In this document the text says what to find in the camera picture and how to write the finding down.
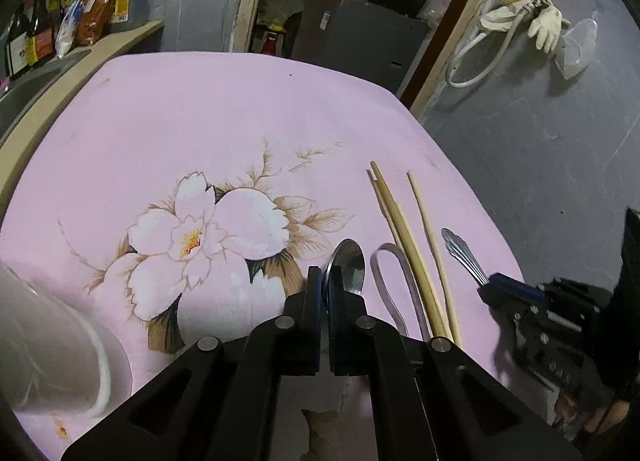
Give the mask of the person hand holding gripper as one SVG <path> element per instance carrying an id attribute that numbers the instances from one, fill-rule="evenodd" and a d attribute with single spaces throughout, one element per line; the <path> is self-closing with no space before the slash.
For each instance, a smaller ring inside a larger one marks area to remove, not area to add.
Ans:
<path id="1" fill-rule="evenodd" d="M 561 391 L 555 400 L 552 427 L 566 437 L 574 437 L 582 429 L 590 434 L 602 434 L 622 423 L 630 407 L 629 401 L 616 400 L 597 410 L 584 410 L 567 391 Z"/>

